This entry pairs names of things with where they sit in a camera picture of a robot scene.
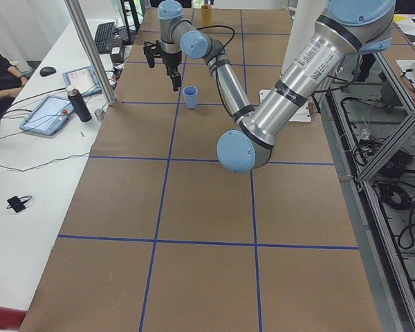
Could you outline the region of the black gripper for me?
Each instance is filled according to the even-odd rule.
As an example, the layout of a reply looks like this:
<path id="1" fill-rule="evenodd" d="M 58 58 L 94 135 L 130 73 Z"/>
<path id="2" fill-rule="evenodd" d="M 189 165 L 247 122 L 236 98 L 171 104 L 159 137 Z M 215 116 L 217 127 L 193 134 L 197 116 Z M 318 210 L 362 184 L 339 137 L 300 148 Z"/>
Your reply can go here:
<path id="1" fill-rule="evenodd" d="M 165 65 L 167 75 L 172 81 L 173 91 L 179 91 L 181 87 L 181 74 L 178 71 L 178 66 L 182 61 L 182 52 L 162 54 L 163 64 Z"/>

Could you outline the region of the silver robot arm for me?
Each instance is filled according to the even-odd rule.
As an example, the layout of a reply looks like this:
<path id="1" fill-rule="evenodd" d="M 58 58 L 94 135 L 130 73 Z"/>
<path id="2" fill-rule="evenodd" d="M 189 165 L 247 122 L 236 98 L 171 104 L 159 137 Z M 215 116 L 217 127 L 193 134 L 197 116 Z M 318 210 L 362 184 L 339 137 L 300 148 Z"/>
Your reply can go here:
<path id="1" fill-rule="evenodd" d="M 305 114 L 309 98 L 326 86 L 345 57 L 385 50 L 391 43 L 393 1 L 327 1 L 311 20 L 313 29 L 298 54 L 273 85 L 260 88 L 251 102 L 234 74 L 225 45 L 183 15 L 177 1 L 158 6 L 158 49 L 205 63 L 235 127 L 222 134 L 216 155 L 235 174 L 264 166 L 272 157 L 280 130 Z"/>

